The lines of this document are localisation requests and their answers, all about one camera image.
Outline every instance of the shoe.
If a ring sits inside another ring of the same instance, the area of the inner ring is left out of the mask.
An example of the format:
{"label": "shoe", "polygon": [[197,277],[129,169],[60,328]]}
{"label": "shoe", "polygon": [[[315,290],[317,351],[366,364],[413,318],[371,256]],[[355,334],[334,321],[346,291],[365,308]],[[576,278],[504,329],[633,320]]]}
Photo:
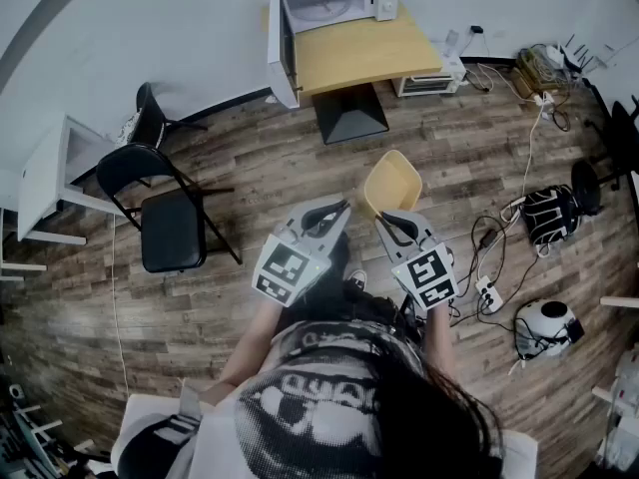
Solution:
{"label": "shoe", "polygon": [[357,289],[362,291],[366,289],[366,272],[363,269],[356,269],[348,276],[348,280],[352,280]]}

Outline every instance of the electrical cable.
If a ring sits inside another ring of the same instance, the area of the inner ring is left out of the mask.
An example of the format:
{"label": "electrical cable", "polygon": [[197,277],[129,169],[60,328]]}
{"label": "electrical cable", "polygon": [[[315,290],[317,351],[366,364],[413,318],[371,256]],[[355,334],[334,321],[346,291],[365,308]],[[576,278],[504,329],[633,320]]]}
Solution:
{"label": "electrical cable", "polygon": [[127,366],[124,363],[124,352],[122,351],[122,339],[120,339],[120,326],[118,325],[118,311],[116,310],[116,280],[114,277],[116,262],[116,216],[113,215],[113,242],[111,243],[111,291],[113,294],[113,317],[116,321],[116,334],[118,336],[118,346],[120,347],[120,360],[122,360],[122,371],[124,373],[124,386],[127,389],[127,399],[129,399],[129,382],[127,381]]}
{"label": "electrical cable", "polygon": [[481,91],[483,91],[483,92],[490,92],[490,91],[492,91],[492,90],[495,88],[495,84],[494,84],[494,82],[492,81],[492,78],[490,78],[488,75],[486,75],[485,73],[483,73],[483,71],[482,71],[483,75],[484,75],[484,76],[485,76],[485,77],[486,77],[486,78],[490,81],[490,89],[488,89],[488,87],[486,87],[485,85],[483,85],[483,82],[482,82],[482,81],[481,81],[481,79],[477,76],[477,73],[475,73],[474,71],[471,71],[471,70],[470,70],[470,69],[468,69],[468,68],[466,68],[466,71],[467,71],[467,73],[466,73],[466,78],[468,77],[468,73],[470,73],[470,74],[474,75],[474,76],[475,76],[475,78],[477,79],[477,82],[479,82],[479,85],[481,86],[481,89],[480,89]]}
{"label": "electrical cable", "polygon": [[532,264],[528,267],[528,269],[524,272],[523,277],[521,278],[521,282],[519,283],[519,285],[517,286],[517,289],[513,292],[513,294],[511,296],[509,296],[506,301],[503,303],[503,305],[501,305],[501,308],[503,308],[506,303],[508,303],[510,300],[512,300],[516,294],[519,293],[519,291],[521,290],[521,287],[523,286],[524,281],[526,280],[526,277],[528,276],[528,273],[532,270],[532,268],[537,264],[537,262],[539,261],[539,255],[535,255],[535,260],[532,262]]}
{"label": "electrical cable", "polygon": [[499,266],[499,271],[497,272],[497,277],[495,278],[495,282],[499,280],[499,277],[501,276],[501,272],[503,270],[503,264],[505,263],[505,260],[506,260],[505,228],[501,224],[501,222],[495,217],[492,217],[491,215],[480,215],[479,217],[475,219],[475,222],[472,225],[472,229],[470,230],[470,242],[472,243],[472,260],[470,262],[470,268],[468,269],[468,275],[458,282],[458,284],[460,284],[468,279],[468,284],[466,285],[466,289],[463,291],[463,293],[457,295],[458,298],[463,298],[464,296],[467,295],[468,290],[470,289],[472,274],[477,269],[479,253],[483,250],[483,247],[481,245],[477,245],[477,242],[475,241],[475,230],[477,229],[477,225],[479,224],[479,222],[481,222],[482,220],[492,220],[496,222],[497,225],[499,226],[499,230],[502,232],[502,237],[504,238],[503,248],[501,251],[501,264]]}
{"label": "electrical cable", "polygon": [[474,32],[470,35],[470,39],[468,40],[468,42],[466,43],[466,46],[463,47],[463,49],[459,52],[459,57],[461,57],[463,55],[463,52],[466,51],[466,49],[468,48],[468,46],[470,46],[470,43],[472,43],[472,40],[475,38],[475,34]]}
{"label": "electrical cable", "polygon": [[482,68],[487,68],[487,69],[491,69],[492,71],[494,71],[495,73],[497,73],[499,75],[499,77],[503,80],[503,82],[508,86],[508,88],[512,91],[512,94],[514,94],[518,99],[520,99],[521,101],[527,101],[529,103],[536,103],[535,100],[529,100],[526,98],[522,98],[521,96],[519,96],[519,93],[517,91],[514,90],[514,88],[508,83],[508,81],[503,77],[503,75],[501,73],[499,73],[499,71],[497,71],[495,68],[491,68],[490,66],[486,66],[485,64],[477,64],[477,66],[479,67],[479,70],[488,78],[490,78]]}
{"label": "electrical cable", "polygon": [[[564,100],[559,103],[558,105],[555,105],[554,108],[552,109],[552,122],[555,123],[555,126],[557,128],[559,128],[562,132],[569,132],[570,131],[570,118],[568,117],[568,113],[567,112],[563,112],[560,110],[557,110],[561,105],[563,105],[566,101],[568,101],[570,99],[570,85],[568,85],[568,93],[566,94],[566,97],[564,98]],[[555,117],[556,115],[560,115],[561,118],[564,120],[564,125],[561,126],[558,122],[557,122],[557,118]]]}
{"label": "electrical cable", "polygon": [[529,154],[528,154],[528,164],[526,165],[526,172],[523,174],[523,184],[521,186],[521,196],[523,197],[526,193],[526,178],[528,177],[528,171],[530,170],[530,163],[532,162],[532,134],[535,131],[535,128],[537,127],[537,125],[539,124],[539,119],[541,118],[541,114],[543,112],[543,103],[546,101],[545,98],[545,93],[544,93],[544,98],[541,104],[541,107],[539,107],[539,113],[537,114],[537,119],[535,120],[535,124],[532,125],[532,128],[530,129],[530,136],[528,137],[528,147],[529,147]]}
{"label": "electrical cable", "polygon": [[[547,351],[550,348],[550,344],[551,344],[550,341],[556,339],[557,335],[559,335],[559,333],[561,333],[564,329],[566,329],[566,325],[564,324],[563,326],[561,326],[561,328],[559,328],[557,330],[557,332],[552,337],[539,337],[539,338],[535,337],[534,333],[532,333],[532,330],[530,329],[530,326],[528,325],[528,321],[526,321],[523,317],[516,317],[516,315],[517,315],[517,313],[519,313],[520,309],[521,309],[521,307],[519,307],[517,312],[515,312],[515,318],[513,320],[513,324],[516,324],[516,321],[522,321],[523,324],[526,326],[526,329],[528,330],[528,334],[530,336],[527,337],[523,333],[521,333],[521,332],[519,332],[517,330],[512,330],[512,331],[515,333],[515,350],[517,351],[517,354],[519,355],[519,360],[522,361],[522,362],[528,362],[528,361],[532,360],[533,358],[536,358],[537,356],[539,356],[544,351]],[[541,346],[541,349],[539,351],[537,351],[532,356],[524,357],[524,355],[521,354],[521,351],[519,351],[519,347],[517,346],[517,339],[516,339],[517,335],[519,335],[522,338],[525,338],[527,340],[533,340],[538,346]]]}
{"label": "electrical cable", "polygon": [[[477,278],[481,278],[481,265],[483,264],[483,262],[485,261],[486,257],[490,254],[490,252],[497,246],[497,244],[501,241],[502,238],[504,238],[504,242],[503,242],[503,246],[504,248],[506,247],[506,237],[508,236],[508,233],[510,232],[510,230],[514,227],[514,225],[517,223],[517,221],[519,220],[519,214],[517,214],[517,217],[514,218],[511,222],[510,225],[508,226],[507,229],[504,229],[503,226],[501,224],[501,230],[502,230],[502,234],[499,235],[499,238],[497,238],[494,243],[490,246],[490,248],[486,251],[486,253],[483,255],[483,257],[481,258],[481,261],[479,262],[479,266],[477,267]],[[490,280],[492,283],[496,283],[499,280],[499,275],[495,278],[495,280]]]}
{"label": "electrical cable", "polygon": [[619,48],[615,53],[613,53],[610,57],[608,57],[606,60],[604,60],[604,64],[608,64],[608,62],[610,62],[612,59],[614,59],[617,55],[619,55],[623,50],[625,50],[626,48],[628,48],[629,46],[632,46],[633,44],[635,44],[637,41],[639,41],[639,36],[635,37],[632,41],[630,41],[628,44],[625,44],[624,46],[622,46],[621,48]]}
{"label": "electrical cable", "polygon": [[[475,77],[477,76],[475,73],[473,73],[469,69],[466,69],[466,71],[475,75]],[[479,92],[486,92],[486,93],[490,92],[490,89],[486,89],[485,87],[478,87],[472,80],[470,80],[470,78],[468,78],[468,73],[464,75],[463,79],[466,80],[472,86],[473,89],[476,89]]]}
{"label": "electrical cable", "polygon": [[486,51],[488,52],[488,57],[490,57],[490,48],[488,48],[488,42],[486,41],[486,32],[484,31],[483,34],[481,34],[481,37],[483,38],[483,45],[486,47]]}

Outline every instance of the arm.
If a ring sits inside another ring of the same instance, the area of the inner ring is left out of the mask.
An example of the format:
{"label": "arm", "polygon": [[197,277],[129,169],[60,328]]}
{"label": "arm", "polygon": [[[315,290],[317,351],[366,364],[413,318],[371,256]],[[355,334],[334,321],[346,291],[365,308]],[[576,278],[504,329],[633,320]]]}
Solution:
{"label": "arm", "polygon": [[428,365],[436,367],[450,379],[455,378],[455,355],[450,338],[450,316],[445,303],[441,303],[428,312],[423,352],[426,355]]}
{"label": "arm", "polygon": [[271,349],[271,339],[280,320],[282,306],[264,299],[249,328],[238,342],[225,365],[218,382],[200,394],[202,401],[214,406],[233,392],[241,383],[255,376]]}

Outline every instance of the hardwood floor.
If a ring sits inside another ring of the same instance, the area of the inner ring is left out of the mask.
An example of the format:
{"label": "hardwood floor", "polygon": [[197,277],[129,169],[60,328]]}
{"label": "hardwood floor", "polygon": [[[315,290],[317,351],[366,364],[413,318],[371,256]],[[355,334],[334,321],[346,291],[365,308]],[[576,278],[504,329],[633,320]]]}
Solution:
{"label": "hardwood floor", "polygon": [[[206,199],[209,215],[244,256],[211,255],[199,269],[149,274],[142,267],[137,231],[124,219],[115,228],[115,288],[128,382],[132,391],[176,395],[180,378],[209,382],[251,317],[258,295],[250,288],[260,247],[292,205],[354,189],[388,150],[402,151],[421,174],[416,210],[430,219],[455,254],[457,278],[472,256],[469,233],[479,215],[498,216],[521,193],[528,134],[537,116],[501,83],[490,94],[462,88],[454,97],[398,99],[389,84],[377,85],[390,132],[378,139],[326,147],[313,108],[295,112],[263,100],[208,119],[206,133],[179,131],[165,152],[176,166],[207,188],[234,187],[233,194]],[[533,137],[527,189],[570,183],[577,160],[602,152],[586,118],[601,123],[592,95],[574,91],[563,107],[572,129],[563,133],[542,120]],[[602,174],[605,163],[598,166]],[[599,296],[634,292],[639,234],[626,180],[620,192],[603,189],[604,211],[584,220],[573,237],[531,270],[521,291],[491,320],[511,324],[513,312],[531,297],[569,304],[586,335],[559,359],[539,359],[508,371],[516,360],[512,334],[470,318],[453,331],[461,384],[488,402],[503,427],[540,441],[539,477],[576,477],[594,455],[607,407],[590,394],[606,385],[635,322],[631,312],[603,308]],[[152,191],[168,188],[154,181]],[[103,197],[95,179],[85,184]],[[147,189],[133,187],[125,201]],[[486,225],[479,226],[479,236]],[[49,265],[24,284],[1,284],[5,323],[0,346],[11,357],[12,379],[64,421],[71,443],[91,437],[109,448],[125,406],[122,363],[111,291],[113,219],[78,207],[66,209],[43,230],[87,237],[85,246],[10,239],[5,258]],[[401,301],[388,260],[371,223],[354,215],[353,264],[368,272],[369,290]],[[498,252],[484,264],[496,271]],[[507,241],[506,266],[497,284],[502,297],[518,286],[534,261],[522,223]],[[458,304],[474,306],[474,288]]]}

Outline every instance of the power adapter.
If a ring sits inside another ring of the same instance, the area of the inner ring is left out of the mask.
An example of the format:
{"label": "power adapter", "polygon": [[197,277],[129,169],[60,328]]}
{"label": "power adapter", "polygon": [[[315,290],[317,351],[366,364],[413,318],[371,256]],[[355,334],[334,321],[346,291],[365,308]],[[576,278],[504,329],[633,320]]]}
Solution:
{"label": "power adapter", "polygon": [[497,231],[495,229],[489,229],[483,238],[479,240],[479,249],[483,250],[491,246],[497,239]]}

